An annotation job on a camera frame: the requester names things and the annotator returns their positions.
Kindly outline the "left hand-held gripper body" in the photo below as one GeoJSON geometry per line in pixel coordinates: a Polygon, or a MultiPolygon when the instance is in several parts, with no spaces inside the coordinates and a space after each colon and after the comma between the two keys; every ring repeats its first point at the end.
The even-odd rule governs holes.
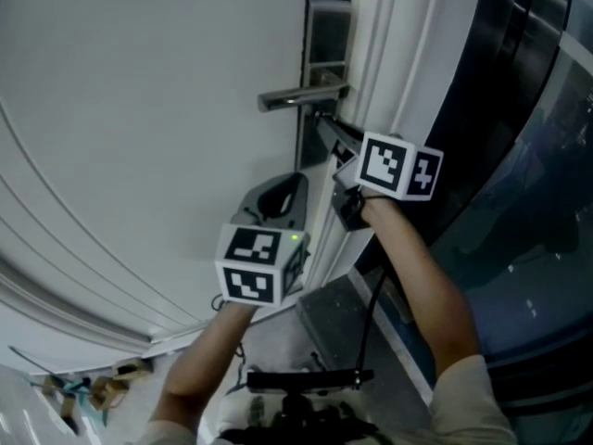
{"type": "Polygon", "coordinates": [[[215,267],[226,301],[280,307],[303,273],[310,236],[303,229],[226,223],[215,267]]]}

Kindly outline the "black chest-mounted device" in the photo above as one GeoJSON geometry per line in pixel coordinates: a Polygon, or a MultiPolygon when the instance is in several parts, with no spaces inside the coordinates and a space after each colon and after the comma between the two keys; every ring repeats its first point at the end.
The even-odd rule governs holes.
{"type": "Polygon", "coordinates": [[[378,427],[356,417],[348,408],[316,411],[310,396],[358,390],[374,378],[373,371],[346,369],[311,373],[250,372],[246,387],[255,393],[280,393],[280,414],[271,426],[231,428],[219,434],[233,445],[347,445],[372,437],[378,427]]]}

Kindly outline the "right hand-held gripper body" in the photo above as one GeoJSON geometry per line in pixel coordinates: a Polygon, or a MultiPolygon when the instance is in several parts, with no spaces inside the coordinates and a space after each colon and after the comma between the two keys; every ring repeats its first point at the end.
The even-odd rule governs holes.
{"type": "Polygon", "coordinates": [[[362,189],[372,197],[397,201],[429,201],[435,191],[444,153],[401,138],[367,132],[351,149],[349,159],[334,174],[334,210],[348,232],[367,227],[360,212],[362,189]]]}

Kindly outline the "person's right forearm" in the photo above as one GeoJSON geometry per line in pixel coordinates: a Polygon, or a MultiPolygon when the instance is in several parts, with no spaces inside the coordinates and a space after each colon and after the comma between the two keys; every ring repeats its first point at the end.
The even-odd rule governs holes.
{"type": "Polygon", "coordinates": [[[431,255],[396,202],[363,202],[361,218],[373,229],[390,260],[410,311],[441,376],[449,367],[480,353],[470,306],[431,255]]]}

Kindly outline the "person's left forearm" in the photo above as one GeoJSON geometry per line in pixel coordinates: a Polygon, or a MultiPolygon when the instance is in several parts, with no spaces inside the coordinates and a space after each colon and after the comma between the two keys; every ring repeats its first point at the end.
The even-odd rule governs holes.
{"type": "Polygon", "coordinates": [[[176,359],[163,383],[152,422],[166,421],[196,433],[221,385],[257,307],[226,303],[176,359]]]}

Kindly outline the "person's white shoe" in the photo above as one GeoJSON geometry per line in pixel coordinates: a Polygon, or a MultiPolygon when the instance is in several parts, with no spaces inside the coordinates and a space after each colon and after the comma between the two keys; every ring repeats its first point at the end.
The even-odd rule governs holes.
{"type": "Polygon", "coordinates": [[[246,384],[231,388],[221,399],[216,430],[223,432],[249,426],[270,426],[280,410],[281,398],[274,394],[251,392],[246,384]]]}

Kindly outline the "black metal door frame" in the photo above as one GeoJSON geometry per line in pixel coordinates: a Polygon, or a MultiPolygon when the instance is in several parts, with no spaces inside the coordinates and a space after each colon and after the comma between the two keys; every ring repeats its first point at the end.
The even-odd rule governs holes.
{"type": "Polygon", "coordinates": [[[404,212],[430,243],[468,208],[532,115],[564,34],[593,49],[593,0],[478,0],[428,137],[445,157],[434,198],[404,212]]]}

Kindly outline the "person's beige shirt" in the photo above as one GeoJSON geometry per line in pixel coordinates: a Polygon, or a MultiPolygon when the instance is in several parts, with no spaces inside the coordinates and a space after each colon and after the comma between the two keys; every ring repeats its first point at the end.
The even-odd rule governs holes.
{"type": "MultiPolygon", "coordinates": [[[[348,408],[372,424],[358,391],[346,389],[331,392],[327,398],[310,398],[316,411],[348,408]]],[[[209,445],[233,444],[220,439],[218,433],[209,445]]],[[[484,357],[475,355],[455,363],[437,379],[428,426],[392,434],[378,427],[372,437],[347,445],[517,445],[517,438],[497,404],[484,357]]]]}

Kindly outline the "frosted glass door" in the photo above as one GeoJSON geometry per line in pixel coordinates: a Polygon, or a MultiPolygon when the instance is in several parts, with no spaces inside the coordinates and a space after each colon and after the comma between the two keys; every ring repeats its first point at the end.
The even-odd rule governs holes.
{"type": "Polygon", "coordinates": [[[505,407],[593,403],[593,49],[563,35],[526,125],[433,251],[505,407]]]}

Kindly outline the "dark door lock plate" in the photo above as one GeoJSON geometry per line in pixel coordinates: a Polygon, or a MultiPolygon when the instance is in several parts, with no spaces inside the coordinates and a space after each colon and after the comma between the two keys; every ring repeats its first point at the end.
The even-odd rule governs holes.
{"type": "MultiPolygon", "coordinates": [[[[326,76],[328,72],[341,81],[347,78],[351,22],[351,0],[306,0],[299,81],[302,87],[333,83],[326,76]]],[[[314,114],[320,110],[334,115],[339,107],[340,100],[334,98],[297,109],[297,171],[326,161],[328,149],[315,128],[314,114]]]]}

